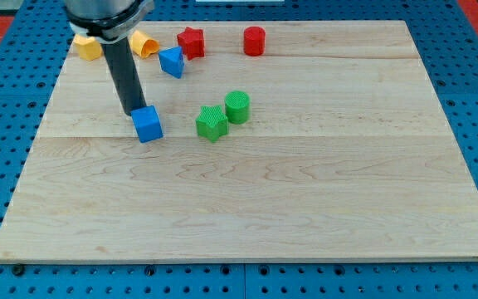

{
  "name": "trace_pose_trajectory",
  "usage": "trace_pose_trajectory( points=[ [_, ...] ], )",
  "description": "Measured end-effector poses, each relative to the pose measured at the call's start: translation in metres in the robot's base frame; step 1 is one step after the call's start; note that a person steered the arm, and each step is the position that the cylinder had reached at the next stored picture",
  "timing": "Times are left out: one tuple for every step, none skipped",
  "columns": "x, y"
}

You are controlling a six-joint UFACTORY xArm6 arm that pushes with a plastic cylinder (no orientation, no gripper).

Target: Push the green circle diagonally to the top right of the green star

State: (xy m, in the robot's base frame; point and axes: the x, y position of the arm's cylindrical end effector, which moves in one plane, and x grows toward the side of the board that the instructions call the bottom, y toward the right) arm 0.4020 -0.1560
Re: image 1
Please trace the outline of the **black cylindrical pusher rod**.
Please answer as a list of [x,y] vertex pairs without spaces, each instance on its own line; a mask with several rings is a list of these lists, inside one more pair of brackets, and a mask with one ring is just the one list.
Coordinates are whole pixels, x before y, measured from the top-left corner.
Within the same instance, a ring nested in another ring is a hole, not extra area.
[[144,108],[146,102],[129,40],[124,37],[116,43],[103,44],[101,47],[123,112],[131,116],[133,110]]

